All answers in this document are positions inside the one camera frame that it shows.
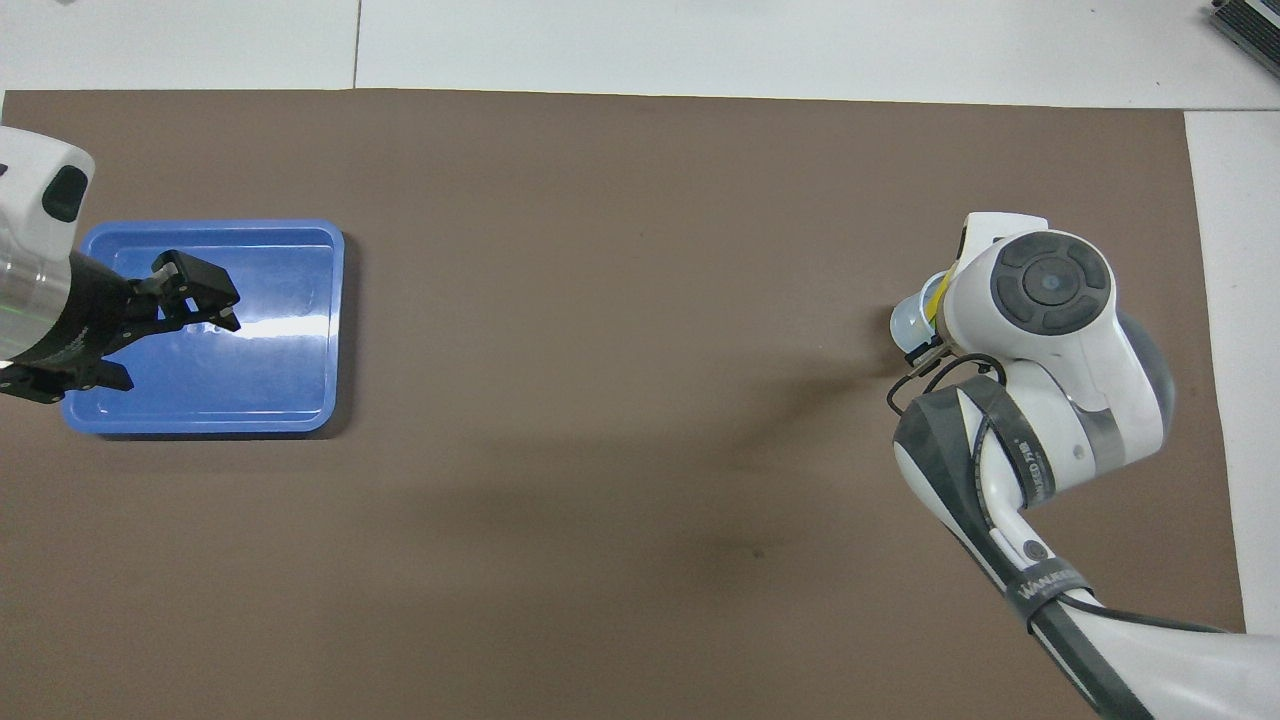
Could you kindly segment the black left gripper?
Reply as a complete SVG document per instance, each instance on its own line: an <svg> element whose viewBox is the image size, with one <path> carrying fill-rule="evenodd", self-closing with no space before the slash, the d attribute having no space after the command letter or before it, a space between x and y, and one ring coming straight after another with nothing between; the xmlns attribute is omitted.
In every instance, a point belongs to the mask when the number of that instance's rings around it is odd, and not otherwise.
<svg viewBox="0 0 1280 720"><path fill-rule="evenodd" d="M160 252L150 277L155 290L86 255L70 256L70 288L52 328L1 369L1 392L37 404L59 404L68 392L133 389L128 370L106 356L137 340L137 325L160 316L169 331L207 323L236 333L241 295L228 272L180 250Z"/></svg>

